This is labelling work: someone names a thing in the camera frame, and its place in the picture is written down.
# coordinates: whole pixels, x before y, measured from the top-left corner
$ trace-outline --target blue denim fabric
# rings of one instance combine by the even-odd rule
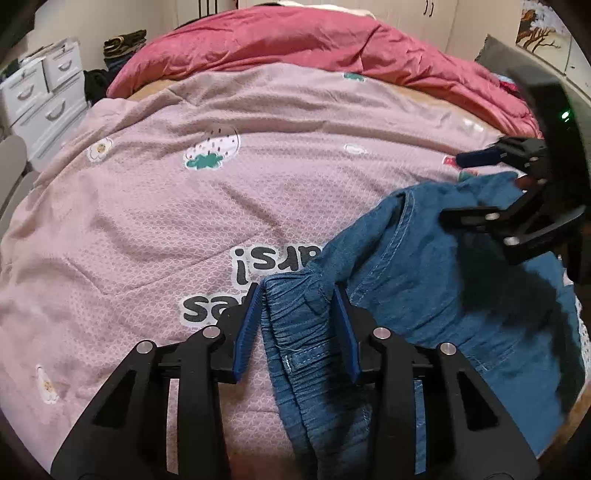
[[[365,472],[372,387],[345,373],[329,322],[333,285],[409,342],[456,344],[536,454],[552,440],[584,381],[572,286],[550,253],[510,266],[484,234],[445,232],[442,208],[521,195],[513,174],[394,192],[330,241],[305,269],[264,280],[262,334],[275,396],[307,478]],[[420,384],[415,384],[421,396]],[[417,410],[417,469],[425,461]]]

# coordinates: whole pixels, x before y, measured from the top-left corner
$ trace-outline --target bed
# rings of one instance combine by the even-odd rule
[[[137,341],[215,324],[251,281],[297,270],[393,187],[507,169],[462,171],[455,154],[540,135],[488,70],[345,12],[202,19],[146,46],[108,96],[34,185],[15,163],[3,186],[0,404],[45,469]],[[587,381],[583,322],[577,334]],[[587,412],[588,390],[548,457]],[[260,338],[247,379],[220,394],[236,478],[300,478]]]

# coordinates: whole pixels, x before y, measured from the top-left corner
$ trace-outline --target white dresser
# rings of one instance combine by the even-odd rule
[[[87,108],[80,49],[72,39],[38,52],[0,85],[2,127],[25,141],[28,161],[37,171]]]

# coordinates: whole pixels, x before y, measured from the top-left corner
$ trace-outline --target drawer handle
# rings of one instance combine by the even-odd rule
[[[31,94],[33,93],[34,85],[30,85],[28,90],[23,90],[21,93],[18,94],[17,98],[19,100],[27,100]]]
[[[69,69],[72,66],[72,61],[67,61],[65,63],[62,63],[61,65],[59,65],[57,68],[59,68],[61,71],[65,72],[67,69]]]
[[[55,107],[51,112],[48,112],[45,114],[45,118],[47,118],[48,120],[56,120],[59,117],[61,117],[61,115],[62,115],[62,113],[64,113],[65,109],[66,109],[66,101],[62,100],[60,106]]]

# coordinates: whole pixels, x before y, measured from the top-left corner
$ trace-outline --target red comforter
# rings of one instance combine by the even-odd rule
[[[368,17],[311,8],[253,7],[204,18],[145,46],[119,72],[110,98],[158,79],[283,61],[360,73],[445,99],[507,135],[539,137],[525,102],[486,68]]]

